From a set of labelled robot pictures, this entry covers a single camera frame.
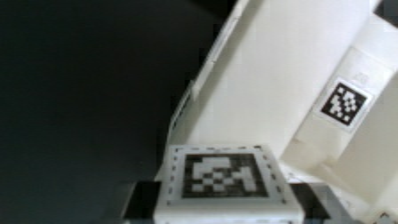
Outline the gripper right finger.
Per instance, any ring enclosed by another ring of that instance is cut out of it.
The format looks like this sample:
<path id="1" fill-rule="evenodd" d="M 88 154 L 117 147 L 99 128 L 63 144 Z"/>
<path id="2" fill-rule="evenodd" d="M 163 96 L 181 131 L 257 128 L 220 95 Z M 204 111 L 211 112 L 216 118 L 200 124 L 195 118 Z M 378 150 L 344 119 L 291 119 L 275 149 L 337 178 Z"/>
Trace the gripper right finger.
<path id="1" fill-rule="evenodd" d="M 291 190 L 303 209 L 301 224 L 362 224 L 351 218 L 324 184 L 292 183 Z"/>

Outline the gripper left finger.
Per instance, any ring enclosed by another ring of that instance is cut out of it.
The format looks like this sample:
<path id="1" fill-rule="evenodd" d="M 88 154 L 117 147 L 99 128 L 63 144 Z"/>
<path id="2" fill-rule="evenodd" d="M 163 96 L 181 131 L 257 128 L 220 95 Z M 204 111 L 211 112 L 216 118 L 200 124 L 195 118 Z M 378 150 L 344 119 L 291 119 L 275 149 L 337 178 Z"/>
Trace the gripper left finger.
<path id="1" fill-rule="evenodd" d="M 154 224 L 154 207 L 159 194 L 156 181 L 129 182 L 122 185 L 122 224 Z"/>

